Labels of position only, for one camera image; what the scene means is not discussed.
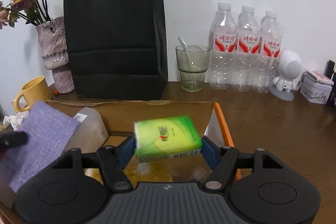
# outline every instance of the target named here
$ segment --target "marbled vase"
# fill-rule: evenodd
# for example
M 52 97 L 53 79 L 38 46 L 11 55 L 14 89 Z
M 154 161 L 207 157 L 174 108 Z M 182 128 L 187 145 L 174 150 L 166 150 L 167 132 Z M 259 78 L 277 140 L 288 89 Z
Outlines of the marbled vase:
M 38 41 L 42 50 L 44 68 L 52 72 L 55 87 L 59 93 L 75 89 L 69 62 L 64 30 L 64 17 L 42 23 L 36 27 Z

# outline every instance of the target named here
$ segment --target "tissue pack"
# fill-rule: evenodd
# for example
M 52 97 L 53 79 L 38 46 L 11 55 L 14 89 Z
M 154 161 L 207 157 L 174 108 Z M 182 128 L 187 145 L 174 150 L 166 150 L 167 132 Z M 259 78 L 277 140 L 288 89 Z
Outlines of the tissue pack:
M 189 116 L 134 123 L 135 154 L 141 162 L 196 155 L 202 142 Z

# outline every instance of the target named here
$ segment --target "red and white label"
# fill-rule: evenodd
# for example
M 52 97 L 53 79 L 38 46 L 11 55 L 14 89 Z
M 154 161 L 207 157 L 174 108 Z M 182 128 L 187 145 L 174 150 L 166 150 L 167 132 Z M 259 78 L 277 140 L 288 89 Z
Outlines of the red and white label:
M 263 39 L 262 45 L 263 45 L 262 49 L 263 56 L 278 57 L 280 52 L 281 41 L 277 39 L 273 40 Z
M 246 34 L 239 36 L 238 52 L 258 53 L 260 36 Z
M 236 50 L 237 35 L 223 34 L 216 36 L 214 49 L 219 52 L 234 52 Z

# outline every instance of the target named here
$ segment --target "wooden table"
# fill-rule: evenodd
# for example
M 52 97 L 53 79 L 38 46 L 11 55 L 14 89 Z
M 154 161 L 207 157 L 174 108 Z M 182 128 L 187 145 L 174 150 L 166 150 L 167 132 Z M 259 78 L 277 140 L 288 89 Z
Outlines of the wooden table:
M 292 102 L 271 93 L 241 93 L 211 89 L 188 93 L 179 83 L 168 83 L 163 100 L 219 102 L 235 146 L 242 152 L 264 147 L 312 182 L 322 203 L 314 224 L 336 219 L 336 108 L 308 102 L 295 92 Z M 75 92 L 55 100 L 106 101 L 79 98 Z

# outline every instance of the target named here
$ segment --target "screw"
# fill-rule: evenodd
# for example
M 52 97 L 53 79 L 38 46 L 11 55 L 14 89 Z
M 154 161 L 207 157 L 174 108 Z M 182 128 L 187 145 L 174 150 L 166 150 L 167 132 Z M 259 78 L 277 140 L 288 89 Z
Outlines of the screw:
M 218 190 L 222 187 L 222 184 L 219 181 L 210 180 L 205 184 L 205 187 L 207 187 L 209 190 Z
M 127 190 L 130 185 L 126 181 L 117 181 L 113 184 L 113 187 L 116 188 L 117 190 Z

